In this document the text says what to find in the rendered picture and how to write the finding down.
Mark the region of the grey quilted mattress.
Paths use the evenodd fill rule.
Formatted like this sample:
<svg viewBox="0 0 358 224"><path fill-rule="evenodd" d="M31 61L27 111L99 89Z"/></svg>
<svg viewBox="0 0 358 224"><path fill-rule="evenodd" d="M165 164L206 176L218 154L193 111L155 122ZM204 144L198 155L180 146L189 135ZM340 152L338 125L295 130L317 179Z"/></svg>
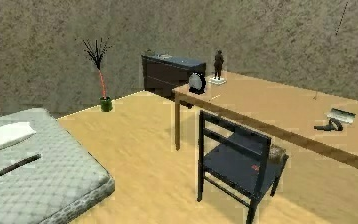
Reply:
<svg viewBox="0 0 358 224"><path fill-rule="evenodd" d="M0 178L0 224L68 224L114 192L109 172L47 110L0 117L0 126L16 122L29 122L36 134L0 150L0 158L42 158Z"/></svg>

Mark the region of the round alarm clock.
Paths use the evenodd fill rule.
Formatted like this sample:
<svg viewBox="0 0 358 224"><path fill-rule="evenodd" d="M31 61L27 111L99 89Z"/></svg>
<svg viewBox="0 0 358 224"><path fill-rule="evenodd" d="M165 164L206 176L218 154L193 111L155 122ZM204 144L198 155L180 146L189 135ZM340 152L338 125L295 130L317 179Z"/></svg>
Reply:
<svg viewBox="0 0 358 224"><path fill-rule="evenodd" d="M206 80L203 73L192 73L189 77L189 91L195 94L203 94L205 92Z"/></svg>

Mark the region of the dark chest of drawers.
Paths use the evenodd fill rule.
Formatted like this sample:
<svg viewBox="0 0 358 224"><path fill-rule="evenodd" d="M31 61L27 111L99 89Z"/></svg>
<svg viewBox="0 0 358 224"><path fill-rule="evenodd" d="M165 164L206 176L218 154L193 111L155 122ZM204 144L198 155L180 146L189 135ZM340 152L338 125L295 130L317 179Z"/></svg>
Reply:
<svg viewBox="0 0 358 224"><path fill-rule="evenodd" d="M172 90L188 83L193 72L205 73L206 63L198 59L165 55L142 55L144 89L173 100Z"/></svg>

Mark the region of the dark figurine on white base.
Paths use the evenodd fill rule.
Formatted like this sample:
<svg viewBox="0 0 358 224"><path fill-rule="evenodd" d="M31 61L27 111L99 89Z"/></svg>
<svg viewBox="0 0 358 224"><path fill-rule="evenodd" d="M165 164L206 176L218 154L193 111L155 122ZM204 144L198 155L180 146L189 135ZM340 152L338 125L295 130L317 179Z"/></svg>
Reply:
<svg viewBox="0 0 358 224"><path fill-rule="evenodd" d="M223 64L224 57L222 51L218 50L214 57L214 76L210 79L212 84L223 84L226 82L226 80L221 77Z"/></svg>

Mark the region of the black wooden chair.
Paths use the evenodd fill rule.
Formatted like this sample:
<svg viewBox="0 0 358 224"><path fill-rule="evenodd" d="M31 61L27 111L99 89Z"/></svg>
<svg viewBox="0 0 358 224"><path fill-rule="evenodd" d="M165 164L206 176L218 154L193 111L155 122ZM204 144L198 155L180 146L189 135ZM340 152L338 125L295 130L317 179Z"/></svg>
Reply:
<svg viewBox="0 0 358 224"><path fill-rule="evenodd" d="M275 195L289 156L269 136L203 110L198 130L197 201L208 181L246 206L246 224L253 224L267 191Z"/></svg>

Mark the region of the house plant in green pot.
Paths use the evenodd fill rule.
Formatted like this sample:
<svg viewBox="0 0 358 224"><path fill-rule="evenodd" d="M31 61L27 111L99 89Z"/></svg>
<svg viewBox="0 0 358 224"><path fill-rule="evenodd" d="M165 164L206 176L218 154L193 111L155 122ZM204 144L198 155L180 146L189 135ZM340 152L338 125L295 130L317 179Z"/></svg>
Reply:
<svg viewBox="0 0 358 224"><path fill-rule="evenodd" d="M91 44L89 40L84 40L83 44L89 60L94 64L98 71L101 86L101 97L99 99L100 109L102 112L110 112L113 109L112 99L107 95L107 88L102 73L102 62L107 51L110 49L110 46L108 45L108 41L104 41L102 38L95 40L93 44Z"/></svg>

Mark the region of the wooden table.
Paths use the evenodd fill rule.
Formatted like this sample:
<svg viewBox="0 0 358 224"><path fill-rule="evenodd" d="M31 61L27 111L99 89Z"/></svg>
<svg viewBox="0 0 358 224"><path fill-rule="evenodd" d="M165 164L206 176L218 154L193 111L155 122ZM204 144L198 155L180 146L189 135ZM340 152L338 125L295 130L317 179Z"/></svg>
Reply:
<svg viewBox="0 0 358 224"><path fill-rule="evenodd" d="M358 101L232 72L223 76L224 84L209 84L202 95L191 93L187 84L173 89L176 145L184 101L358 169ZM315 130L332 108L355 113L354 122L341 132Z"/></svg>

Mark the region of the black watch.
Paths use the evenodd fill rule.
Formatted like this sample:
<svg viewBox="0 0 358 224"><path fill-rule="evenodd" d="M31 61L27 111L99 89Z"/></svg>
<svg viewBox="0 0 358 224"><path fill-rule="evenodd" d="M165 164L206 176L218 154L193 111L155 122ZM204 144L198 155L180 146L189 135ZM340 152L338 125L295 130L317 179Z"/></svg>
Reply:
<svg viewBox="0 0 358 224"><path fill-rule="evenodd" d="M330 118L328 123L324 126L315 126L315 130L322 130L322 131L342 131L343 126L341 122L335 118Z"/></svg>

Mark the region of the grey book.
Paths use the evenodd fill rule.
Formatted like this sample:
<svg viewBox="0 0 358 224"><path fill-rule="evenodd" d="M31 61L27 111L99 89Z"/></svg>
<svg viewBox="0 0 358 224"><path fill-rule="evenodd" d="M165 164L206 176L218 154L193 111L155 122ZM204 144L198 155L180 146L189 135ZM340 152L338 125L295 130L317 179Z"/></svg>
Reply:
<svg viewBox="0 0 358 224"><path fill-rule="evenodd" d="M341 109L332 108L327 113L327 117L337 119L337 120L347 123L347 124L352 124L355 120L356 114L352 113L352 112L344 111Z"/></svg>

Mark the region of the white pillow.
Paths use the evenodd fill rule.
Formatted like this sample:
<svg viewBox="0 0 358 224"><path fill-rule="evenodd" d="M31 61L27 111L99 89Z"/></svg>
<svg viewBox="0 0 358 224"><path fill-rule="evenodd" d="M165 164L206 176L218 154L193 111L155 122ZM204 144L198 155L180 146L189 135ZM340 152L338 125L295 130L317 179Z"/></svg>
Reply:
<svg viewBox="0 0 358 224"><path fill-rule="evenodd" d="M36 134L29 122L16 122L0 126L0 150L10 147Z"/></svg>

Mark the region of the dark long bat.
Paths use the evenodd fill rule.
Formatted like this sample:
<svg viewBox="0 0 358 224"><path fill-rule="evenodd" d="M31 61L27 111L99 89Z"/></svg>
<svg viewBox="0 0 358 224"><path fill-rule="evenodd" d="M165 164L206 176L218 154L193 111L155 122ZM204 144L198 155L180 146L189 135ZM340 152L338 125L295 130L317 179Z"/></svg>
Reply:
<svg viewBox="0 0 358 224"><path fill-rule="evenodd" d="M34 154L16 160L0 158L0 178L4 175L10 174L16 169L31 166L34 162L40 160L41 158L41 154Z"/></svg>

